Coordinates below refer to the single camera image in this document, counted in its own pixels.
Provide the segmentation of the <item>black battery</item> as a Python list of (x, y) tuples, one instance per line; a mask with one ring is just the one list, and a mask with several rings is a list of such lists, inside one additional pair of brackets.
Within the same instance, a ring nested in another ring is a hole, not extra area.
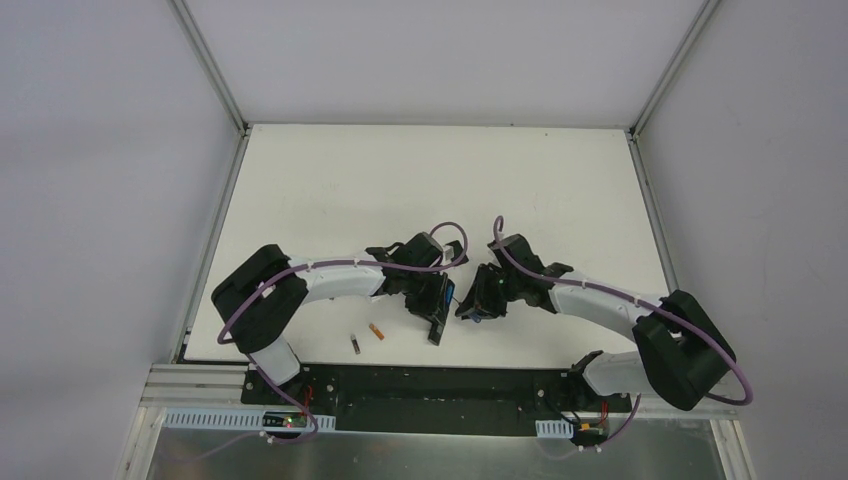
[(350, 341), (351, 341), (351, 344), (352, 344), (352, 347), (353, 347), (355, 354), (360, 355), (361, 354), (361, 348), (360, 348), (357, 337), (355, 335), (351, 335)]

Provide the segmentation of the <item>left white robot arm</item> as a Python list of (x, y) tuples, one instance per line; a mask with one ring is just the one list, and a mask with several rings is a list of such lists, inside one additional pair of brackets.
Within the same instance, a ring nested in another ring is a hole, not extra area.
[(311, 262), (259, 248), (212, 292), (225, 323), (224, 338), (268, 376), (266, 389), (281, 404), (305, 390), (301, 363), (284, 330), (303, 305), (338, 297), (400, 294), (407, 311), (429, 322), (428, 340), (441, 341), (455, 290), (436, 263), (443, 250), (427, 232), (388, 247), (368, 247), (351, 257)]

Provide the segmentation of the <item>black remote control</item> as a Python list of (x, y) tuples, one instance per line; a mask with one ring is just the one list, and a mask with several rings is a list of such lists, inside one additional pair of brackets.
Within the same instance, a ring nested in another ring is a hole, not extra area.
[(433, 284), (433, 292), (430, 300), (430, 322), (431, 327), (428, 333), (428, 341), (439, 346), (446, 327), (447, 317), (450, 313), (450, 306), (445, 303), (445, 290), (449, 282), (454, 282), (446, 275), (442, 275), (437, 283)]

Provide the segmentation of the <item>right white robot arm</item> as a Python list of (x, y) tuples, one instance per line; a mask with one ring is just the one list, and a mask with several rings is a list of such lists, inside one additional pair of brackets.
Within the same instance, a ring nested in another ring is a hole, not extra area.
[(568, 397), (576, 407), (590, 410), (616, 394), (653, 393), (684, 411), (704, 398), (731, 401), (715, 389), (728, 374), (740, 374), (735, 352), (692, 294), (639, 294), (570, 265), (544, 264), (520, 234), (488, 247), (494, 259), (478, 266), (457, 317), (497, 319), (506, 316), (510, 303), (523, 301), (589, 321), (635, 344), (624, 353), (591, 351), (566, 371)]

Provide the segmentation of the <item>orange battery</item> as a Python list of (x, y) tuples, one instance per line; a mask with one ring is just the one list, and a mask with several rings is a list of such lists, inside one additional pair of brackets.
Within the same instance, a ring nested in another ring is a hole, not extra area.
[(376, 336), (379, 340), (383, 341), (383, 340), (385, 339), (384, 334), (382, 333), (382, 331), (381, 331), (381, 330), (380, 330), (380, 329), (379, 329), (379, 328), (378, 328), (375, 324), (371, 323), (371, 324), (369, 325), (369, 329), (372, 331), (372, 333), (373, 333), (373, 334), (374, 334), (374, 335), (375, 335), (375, 336)]

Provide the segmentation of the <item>white remote control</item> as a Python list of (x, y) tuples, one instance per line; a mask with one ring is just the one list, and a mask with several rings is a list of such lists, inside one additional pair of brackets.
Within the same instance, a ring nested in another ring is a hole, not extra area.
[(386, 301), (390, 298), (391, 298), (391, 296), (389, 296), (389, 295), (379, 295), (379, 296), (369, 297), (368, 299), (372, 304), (376, 304), (378, 302), (384, 302), (384, 301)]

